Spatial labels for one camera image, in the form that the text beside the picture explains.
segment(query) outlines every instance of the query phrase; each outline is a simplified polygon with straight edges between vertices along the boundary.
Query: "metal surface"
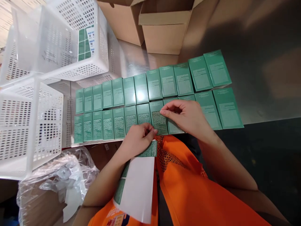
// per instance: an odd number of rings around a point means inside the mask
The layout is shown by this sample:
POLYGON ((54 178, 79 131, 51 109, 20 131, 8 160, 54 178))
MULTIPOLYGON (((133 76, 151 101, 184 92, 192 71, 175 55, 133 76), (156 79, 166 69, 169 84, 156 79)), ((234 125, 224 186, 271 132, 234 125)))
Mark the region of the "metal surface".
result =
MULTIPOLYGON (((208 15, 205 26, 201 25, 204 18, 189 25, 179 56, 148 54, 145 44, 119 41, 126 59, 123 77, 221 49, 244 124, 301 117, 301 2, 216 0, 216 5, 214 1, 202 4, 206 12, 207 7, 214 7, 214 13, 208 15)), ((200 13, 194 13, 197 21, 200 13)), ((71 82, 71 120, 75 91, 101 82, 102 75, 71 82)))

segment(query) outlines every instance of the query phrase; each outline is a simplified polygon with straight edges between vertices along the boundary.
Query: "green box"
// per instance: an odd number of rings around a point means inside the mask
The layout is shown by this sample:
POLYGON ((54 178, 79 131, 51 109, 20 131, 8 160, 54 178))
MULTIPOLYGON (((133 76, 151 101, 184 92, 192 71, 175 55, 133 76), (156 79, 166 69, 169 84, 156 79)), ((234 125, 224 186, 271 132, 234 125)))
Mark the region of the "green box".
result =
POLYGON ((214 88, 222 88, 232 83, 221 50, 204 54, 214 88))
POLYGON ((103 112, 94 111, 93 112, 93 140, 103 139, 103 112))
POLYGON ((195 92, 212 89, 212 81, 204 56, 198 56, 188 60, 195 92))
POLYGON ((103 86, 93 86, 93 111, 99 111, 103 109, 103 86))
POLYGON ((84 89, 84 112, 92 112, 93 111, 93 88, 85 88, 84 89))
POLYGON ((124 97, 123 97, 123 84, 122 78, 117 78, 112 80, 112 88, 113 88, 113 106, 123 106, 124 105, 124 97))
POLYGON ((82 115, 74 117, 74 143, 82 143, 82 115))
POLYGON ((113 107, 112 80, 103 83, 103 109, 113 107))
POLYGON ((163 97, 177 96, 178 91, 173 66, 160 67, 159 72, 163 97))
POLYGON ((122 81, 123 81, 124 105, 125 106, 136 105, 134 77, 124 78, 122 81))
MULTIPOLYGON (((163 100, 163 104, 165 105, 165 104, 171 102, 172 100, 177 100, 177 99, 178 99, 177 97, 169 98, 169 99, 164 99, 164 100, 163 100)), ((171 120, 171 119, 169 119, 169 118, 167 118, 167 128, 168 128, 168 134, 185 133, 183 130, 181 130, 181 129, 177 126, 177 124, 176 124, 173 120, 171 120)))
POLYGON ((150 100, 163 99, 159 69, 146 72, 148 96, 150 100))
POLYGON ((92 112, 84 114, 83 124, 84 124, 84 134, 83 134, 83 140, 84 140, 84 142, 93 140, 93 133, 92 133, 92 112))
POLYGON ((114 140, 113 110, 103 110, 103 139, 114 140))
POLYGON ((125 107, 124 117, 125 117, 125 128, 127 134, 132 125, 138 125, 136 106, 134 105, 134 106, 125 107))
POLYGON ((188 62, 173 66, 179 96, 194 94, 188 62))
POLYGON ((158 130, 157 135, 168 135, 166 117, 160 114, 163 106, 162 100, 150 102, 151 124, 158 130))
POLYGON ((75 114, 84 113, 84 89, 77 90, 75 98, 75 114))
POLYGON ((113 118, 114 137, 115 139, 122 139, 125 137, 124 108, 113 109, 113 118))
POLYGON ((179 97, 179 100, 193 100, 193 101, 195 101, 195 97, 194 97, 194 94, 187 95, 187 96, 181 96, 181 97, 179 97))
POLYGON ((203 114, 213 130, 221 130, 219 114, 216 109, 212 91, 196 93, 196 101, 200 104, 203 114))
POLYGON ((223 129, 243 128, 232 88, 213 90, 223 129))
POLYGON ((148 99, 146 75, 145 74, 135 75, 134 82, 135 82, 135 93, 136 93, 137 104, 148 103, 150 100, 148 99))
POLYGON ((151 112, 150 112, 150 104, 141 104, 136 106, 137 109, 137 117, 138 117, 138 124, 142 124, 148 122, 151 124, 151 112))

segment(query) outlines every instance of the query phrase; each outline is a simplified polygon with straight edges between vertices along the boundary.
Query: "cardboard box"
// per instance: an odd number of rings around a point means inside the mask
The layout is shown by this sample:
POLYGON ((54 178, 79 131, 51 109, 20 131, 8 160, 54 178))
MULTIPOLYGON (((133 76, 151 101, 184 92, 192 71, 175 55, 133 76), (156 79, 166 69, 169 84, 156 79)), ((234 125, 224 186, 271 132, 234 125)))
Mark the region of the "cardboard box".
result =
POLYGON ((232 83, 221 50, 205 53, 204 58, 214 88, 222 88, 232 83))
POLYGON ((125 130, 126 130, 126 134, 128 134, 128 131, 132 125, 138 125, 136 106, 134 105, 134 106, 125 107, 124 116, 125 116, 125 130))
POLYGON ((148 99, 147 81, 145 73, 141 75, 135 75, 134 82, 137 104, 148 103, 150 100, 148 99))
POLYGON ((159 68, 163 98, 177 96, 177 85, 173 66, 159 68))
POLYGON ((146 72, 148 96, 150 100, 163 99, 159 69, 146 72))
POLYGON ((92 133, 92 112, 85 113, 83 116, 83 141, 91 141, 93 140, 93 133, 92 133))
POLYGON ((92 112, 93 111, 93 88, 85 88, 84 89, 84 112, 92 112))
POLYGON ((244 128, 232 88, 213 90, 223 129, 244 128))
POLYGON ((84 113, 84 89, 77 90, 75 98, 75 114, 84 113))
POLYGON ((158 130, 157 135, 168 135, 166 117, 160 114, 163 106, 162 100, 150 102, 151 124, 158 130))
POLYGON ((113 118, 114 137, 115 139, 122 139, 125 137, 124 108, 113 109, 113 118))
POLYGON ((83 142, 83 126, 82 126, 82 118, 83 115, 74 117, 74 143, 82 143, 83 142))
POLYGON ((204 56, 188 60, 195 92, 212 89, 212 81, 204 56))
POLYGON ((112 80, 103 83, 103 109, 113 107, 112 80))
POLYGON ((113 106, 123 106, 124 97, 123 97, 123 85, 122 78, 117 78, 112 80, 112 89, 113 89, 113 106))
POLYGON ((148 122, 151 124, 150 104, 141 104, 136 106, 138 124, 148 122))
POLYGON ((93 111, 99 111, 103 109, 103 86, 93 86, 93 111))
POLYGON ((187 95, 187 96, 180 96, 178 97, 179 100, 193 100, 195 101, 195 97, 194 97, 194 94, 192 95, 187 95))
MULTIPOLYGON (((177 97, 169 98, 169 99, 164 99, 164 100, 163 100, 163 104, 165 105, 165 104, 171 102, 172 100, 177 100, 177 99, 178 99, 177 97)), ((185 133, 183 130, 181 130, 181 129, 177 126, 177 124, 176 124, 173 120, 171 120, 171 119, 169 119, 169 118, 167 118, 167 128, 168 128, 168 134, 185 133)))
POLYGON ((124 105, 125 106, 136 105, 134 77, 124 78, 122 82, 123 82, 124 105))
POLYGON ((200 104, 203 114, 213 130, 221 130, 219 114, 216 109, 212 91, 195 94, 195 100, 200 104))
POLYGON ((103 139, 103 112, 94 111, 93 112, 93 140, 103 139))
POLYGON ((194 94, 188 63, 173 66, 179 96, 194 94))
POLYGON ((141 46, 144 42, 138 17, 144 0, 98 0, 116 38, 141 46))
POLYGON ((103 110, 103 140, 114 140, 113 110, 103 110))
POLYGON ((142 4, 142 25, 148 53, 179 55, 192 9, 203 0, 147 0, 142 4))

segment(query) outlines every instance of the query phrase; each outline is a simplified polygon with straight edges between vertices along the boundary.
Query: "plastic bag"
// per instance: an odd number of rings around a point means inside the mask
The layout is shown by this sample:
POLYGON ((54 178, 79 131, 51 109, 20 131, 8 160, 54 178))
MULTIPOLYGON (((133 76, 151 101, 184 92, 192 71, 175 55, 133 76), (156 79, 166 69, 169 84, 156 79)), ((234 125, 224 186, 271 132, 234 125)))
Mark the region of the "plastic bag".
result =
POLYGON ((20 225, 30 225, 27 220, 30 205, 48 190, 58 193, 59 201, 66 204, 68 192, 72 191, 72 198, 69 200, 78 198, 78 204, 81 205, 98 173, 99 170, 84 146, 64 150, 59 156, 34 170, 29 178, 19 182, 17 204, 20 208, 20 225))

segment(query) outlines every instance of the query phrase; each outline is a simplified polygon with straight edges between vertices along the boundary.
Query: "cardboard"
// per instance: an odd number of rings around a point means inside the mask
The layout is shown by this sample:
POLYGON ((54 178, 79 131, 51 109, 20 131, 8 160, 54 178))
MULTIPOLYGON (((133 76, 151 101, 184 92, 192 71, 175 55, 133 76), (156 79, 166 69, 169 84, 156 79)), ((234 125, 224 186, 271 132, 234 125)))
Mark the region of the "cardboard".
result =
POLYGON ((138 17, 144 0, 98 0, 116 38, 141 46, 144 42, 138 17))
POLYGON ((148 53, 179 55, 193 8, 203 0, 146 0, 142 25, 148 53))

